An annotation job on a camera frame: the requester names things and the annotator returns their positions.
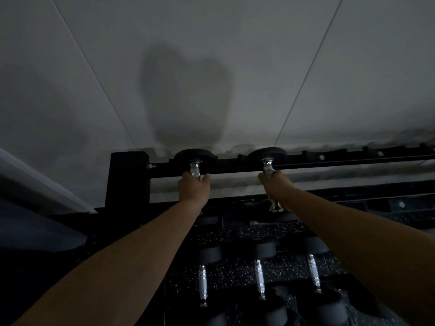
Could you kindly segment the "person's left hand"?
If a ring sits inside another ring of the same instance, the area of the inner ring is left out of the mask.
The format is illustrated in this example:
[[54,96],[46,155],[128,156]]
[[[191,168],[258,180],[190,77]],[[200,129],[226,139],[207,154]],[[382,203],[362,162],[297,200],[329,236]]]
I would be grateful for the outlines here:
[[201,210],[209,200],[210,184],[179,184],[179,201],[190,202],[195,208]]

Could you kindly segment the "person's right forearm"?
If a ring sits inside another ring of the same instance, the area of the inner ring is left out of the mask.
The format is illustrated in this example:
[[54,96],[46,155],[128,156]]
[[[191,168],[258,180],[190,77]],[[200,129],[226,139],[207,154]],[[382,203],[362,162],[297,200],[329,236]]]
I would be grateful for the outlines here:
[[435,235],[290,187],[289,207],[343,267],[414,326],[435,326]]

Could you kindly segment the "person's right hand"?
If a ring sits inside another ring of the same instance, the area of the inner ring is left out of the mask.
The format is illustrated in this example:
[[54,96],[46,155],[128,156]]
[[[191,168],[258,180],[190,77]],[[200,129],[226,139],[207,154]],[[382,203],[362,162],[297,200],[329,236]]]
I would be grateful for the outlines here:
[[274,200],[279,203],[281,207],[291,212],[291,202],[296,197],[296,192],[299,191],[297,187],[293,185],[291,180],[286,176],[286,186],[278,187],[264,187],[270,200]]

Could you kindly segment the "person's left forearm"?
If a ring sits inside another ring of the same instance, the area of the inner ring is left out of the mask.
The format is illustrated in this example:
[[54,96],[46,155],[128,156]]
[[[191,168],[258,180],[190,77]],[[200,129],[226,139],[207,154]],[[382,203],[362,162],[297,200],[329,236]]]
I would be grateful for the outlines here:
[[181,200],[95,253],[11,326],[134,326],[204,205]]

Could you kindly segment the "black metal dumbbell rack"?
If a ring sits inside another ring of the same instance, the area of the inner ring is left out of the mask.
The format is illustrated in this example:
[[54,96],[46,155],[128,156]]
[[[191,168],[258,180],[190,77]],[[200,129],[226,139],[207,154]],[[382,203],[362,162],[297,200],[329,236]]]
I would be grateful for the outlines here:
[[[248,155],[221,159],[216,156],[218,168],[205,172],[213,175],[257,175],[262,167],[248,166]],[[287,153],[286,162],[274,166],[274,169],[312,170],[426,160],[435,160],[435,145],[422,143],[415,147]],[[182,172],[175,165],[174,158],[165,163],[152,164],[144,151],[112,153],[105,207],[102,208],[103,216],[113,227],[113,230],[106,231],[109,240],[117,240],[169,208],[172,202],[150,203],[150,180],[169,177],[178,180]],[[228,326],[260,326],[251,315],[251,304],[258,298],[252,256],[254,239],[276,242],[276,256],[263,260],[262,267],[266,290],[275,290],[285,302],[288,315],[285,326],[313,326],[306,317],[305,308],[301,307],[304,296],[313,289],[302,241],[317,235],[300,221],[251,224],[248,219],[251,206],[266,199],[265,194],[212,198],[196,219],[136,326],[193,326],[192,317],[199,307],[195,256],[200,245],[219,245],[222,252],[219,262],[206,267],[208,302],[220,303],[226,309]],[[394,318],[394,313],[375,299],[353,275],[338,275],[335,271],[326,270],[326,257],[330,257],[330,250],[315,256],[322,285],[337,290],[340,295],[345,292],[351,306],[365,317]],[[343,301],[351,326],[347,304]]]

